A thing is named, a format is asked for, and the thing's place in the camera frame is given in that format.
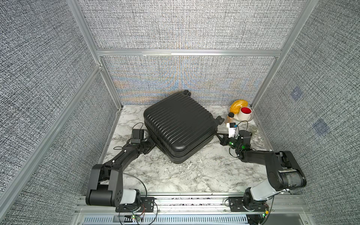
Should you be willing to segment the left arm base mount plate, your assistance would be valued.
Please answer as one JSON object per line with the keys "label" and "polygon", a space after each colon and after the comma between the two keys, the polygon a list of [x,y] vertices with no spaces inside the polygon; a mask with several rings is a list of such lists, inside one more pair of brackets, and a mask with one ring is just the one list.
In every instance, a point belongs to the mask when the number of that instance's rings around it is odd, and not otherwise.
{"label": "left arm base mount plate", "polygon": [[121,204],[116,207],[115,212],[121,213],[142,213],[153,212],[155,206],[154,197],[142,197],[131,204]]}

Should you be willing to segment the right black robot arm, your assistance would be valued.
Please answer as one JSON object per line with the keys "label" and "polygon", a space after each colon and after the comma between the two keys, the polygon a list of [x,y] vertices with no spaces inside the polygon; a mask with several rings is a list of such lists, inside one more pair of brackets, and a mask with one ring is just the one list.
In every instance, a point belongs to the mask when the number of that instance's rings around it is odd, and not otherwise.
{"label": "right black robot arm", "polygon": [[238,136],[216,134],[223,146],[235,150],[236,158],[244,163],[259,164],[266,168],[266,179],[246,189],[244,204],[262,203],[271,197],[307,184],[306,176],[290,151],[260,151],[251,147],[252,133],[241,130]]}

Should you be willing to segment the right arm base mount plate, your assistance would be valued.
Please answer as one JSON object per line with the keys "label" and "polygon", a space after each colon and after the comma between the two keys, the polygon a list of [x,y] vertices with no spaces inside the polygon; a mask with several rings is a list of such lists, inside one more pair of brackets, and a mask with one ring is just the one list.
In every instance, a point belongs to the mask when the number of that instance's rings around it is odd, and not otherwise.
{"label": "right arm base mount plate", "polygon": [[229,197],[227,203],[231,212],[266,212],[270,209],[266,201],[255,201],[252,198]]}

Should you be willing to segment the black ribbed hard-shell suitcase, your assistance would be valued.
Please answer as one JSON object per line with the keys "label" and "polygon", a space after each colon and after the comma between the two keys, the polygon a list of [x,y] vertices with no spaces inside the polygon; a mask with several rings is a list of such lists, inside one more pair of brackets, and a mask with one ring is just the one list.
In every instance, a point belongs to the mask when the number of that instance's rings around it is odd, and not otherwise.
{"label": "black ribbed hard-shell suitcase", "polygon": [[143,113],[156,146],[175,164],[181,164],[206,146],[225,119],[214,117],[188,90],[172,94]]}

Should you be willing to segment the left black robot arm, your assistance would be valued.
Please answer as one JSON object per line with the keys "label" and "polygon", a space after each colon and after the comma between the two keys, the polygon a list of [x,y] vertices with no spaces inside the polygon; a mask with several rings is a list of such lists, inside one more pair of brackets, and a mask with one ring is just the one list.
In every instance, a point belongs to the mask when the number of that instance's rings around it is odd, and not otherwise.
{"label": "left black robot arm", "polygon": [[142,205],[138,189],[124,188],[123,172],[132,161],[155,147],[154,141],[149,136],[145,137],[144,133],[144,129],[134,129],[118,155],[104,164],[93,166],[85,199],[87,205],[132,206],[135,209]]}

